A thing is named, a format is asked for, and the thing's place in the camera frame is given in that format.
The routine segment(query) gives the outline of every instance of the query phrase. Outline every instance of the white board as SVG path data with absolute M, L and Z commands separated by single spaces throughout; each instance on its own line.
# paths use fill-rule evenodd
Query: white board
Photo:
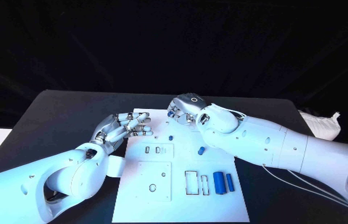
M 248 222 L 233 157 L 223 150 L 209 148 L 200 133 L 192 130 L 193 127 L 179 125 L 168 119 L 166 110 L 134 109 L 134 112 L 150 113 L 151 122 L 145 125 L 151 126 L 153 136 L 128 139 L 112 222 Z M 157 155 L 144 153 L 145 147 L 154 151 L 157 146 L 166 152 Z M 205 147 L 205 152 L 199 156 L 200 146 Z M 150 194 L 148 183 L 140 183 L 138 175 L 151 169 L 138 169 L 140 162 L 157 162 L 158 165 L 170 162 L 168 201 L 161 199 L 161 194 L 157 200 L 151 196 L 138 198 L 140 188 L 142 196 Z M 197 195 L 186 195 L 184 171 L 197 172 Z M 216 171 L 232 176 L 235 191 L 228 191 L 223 195 L 215 194 L 212 173 Z M 200 176 L 206 176 L 209 195 L 202 192 L 206 186 L 202 186 Z

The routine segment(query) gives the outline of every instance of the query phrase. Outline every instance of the white cable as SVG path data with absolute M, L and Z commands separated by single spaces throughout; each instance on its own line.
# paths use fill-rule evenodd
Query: white cable
M 241 116 L 241 119 L 246 116 L 244 113 L 241 113 L 241 112 L 238 112 L 238 111 L 235 111 L 235 110 L 231 110 L 231 109 L 228 109 L 228 108 L 223 108 L 223 107 L 215 105 L 213 103 L 212 103 L 212 106 L 220 108 L 222 110 L 226 110 L 226 111 L 235 112 L 235 113 Z
M 346 200 L 339 198 L 337 196 L 334 196 L 333 194 L 330 194 L 327 191 L 324 191 L 321 188 L 319 188 L 316 185 L 313 185 L 311 183 L 308 183 L 306 180 L 303 180 L 290 170 L 287 170 L 304 183 L 307 183 L 311 187 L 314 187 L 317 190 L 320 190 L 321 192 L 324 192 L 327 195 L 330 195 L 332 197 L 334 197 L 339 201 L 342 201 L 345 204 L 348 204 Z
M 330 199 L 332 201 L 334 201 L 336 203 L 339 203 L 340 205 L 343 205 L 345 207 L 348 207 L 348 205 L 346 204 L 343 204 L 342 202 L 339 202 L 337 200 L 334 200 L 333 198 L 330 198 L 330 197 L 327 197 L 327 196 L 324 196 L 323 194 L 320 194 L 320 193 L 317 193 L 317 192 L 314 192 L 314 191 L 311 191 L 311 190 L 307 190 L 307 189 L 304 189 L 304 188 L 301 188 L 301 187 L 298 187 L 297 185 L 294 185 L 294 184 L 291 184 L 291 183 L 288 183 L 287 181 L 284 181 L 284 180 L 281 180 L 285 184 L 288 184 L 288 185 L 291 185 L 291 186 L 294 186 L 294 187 L 297 187 L 297 188 L 300 188 L 301 190 L 306 190 L 306 191 L 308 191 L 308 192 L 311 192 L 311 193 L 314 193 L 316 195 L 320 195 L 320 196 L 323 196 L 324 198 L 327 198 L 327 199 Z

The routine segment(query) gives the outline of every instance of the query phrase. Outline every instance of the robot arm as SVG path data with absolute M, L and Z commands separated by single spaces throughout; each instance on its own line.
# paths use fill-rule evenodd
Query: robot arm
M 90 198 L 105 176 L 119 177 L 124 159 L 109 156 L 122 138 L 150 136 L 148 113 L 109 115 L 89 143 L 75 150 L 0 173 L 0 220 L 2 223 L 47 223 Z M 44 196 L 44 186 L 54 192 Z
M 212 148 L 223 149 L 255 165 L 295 171 L 324 183 L 348 199 L 348 144 L 303 135 L 267 120 L 244 115 L 236 118 L 192 93 L 171 100 L 167 116 L 180 124 L 196 121 Z

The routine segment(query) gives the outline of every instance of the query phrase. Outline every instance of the table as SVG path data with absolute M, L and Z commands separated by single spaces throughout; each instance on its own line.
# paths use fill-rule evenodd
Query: table
M 166 109 L 174 95 L 46 90 L 36 97 L 0 145 L 0 172 L 56 155 L 89 141 L 99 121 L 134 108 Z M 267 119 L 311 135 L 291 101 L 205 97 L 222 107 Z M 112 155 L 124 156 L 125 143 Z M 259 166 L 235 159 L 251 223 L 343 223 L 343 206 L 280 182 Z M 284 170 L 271 172 L 304 187 Z M 118 178 L 105 178 L 93 197 L 67 209 L 50 223 L 111 223 Z

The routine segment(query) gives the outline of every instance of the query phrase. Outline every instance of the blue battery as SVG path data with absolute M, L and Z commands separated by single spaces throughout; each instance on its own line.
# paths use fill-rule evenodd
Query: blue battery
M 197 154 L 202 155 L 203 151 L 205 151 L 205 147 L 200 147 L 199 150 L 197 150 Z
M 233 191 L 233 183 L 232 183 L 232 176 L 231 174 L 226 174 L 226 184 L 229 191 Z
M 223 195 L 226 193 L 223 173 L 222 172 L 213 172 L 212 177 L 213 177 L 215 193 L 218 195 Z

